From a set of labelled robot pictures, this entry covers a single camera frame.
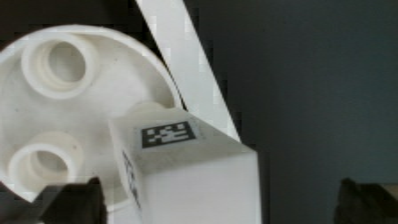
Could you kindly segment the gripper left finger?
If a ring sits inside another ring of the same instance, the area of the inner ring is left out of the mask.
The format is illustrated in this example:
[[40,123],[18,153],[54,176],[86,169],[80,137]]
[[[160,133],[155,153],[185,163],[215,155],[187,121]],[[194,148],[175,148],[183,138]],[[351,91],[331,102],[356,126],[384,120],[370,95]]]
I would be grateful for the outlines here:
[[32,202],[0,182],[0,224],[109,224],[100,178],[48,185]]

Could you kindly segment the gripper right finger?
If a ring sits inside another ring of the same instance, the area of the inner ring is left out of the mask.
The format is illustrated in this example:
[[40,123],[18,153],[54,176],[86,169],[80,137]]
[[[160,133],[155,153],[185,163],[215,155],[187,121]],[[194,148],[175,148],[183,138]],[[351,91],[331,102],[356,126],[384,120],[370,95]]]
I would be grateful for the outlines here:
[[398,183],[342,180],[335,224],[398,224]]

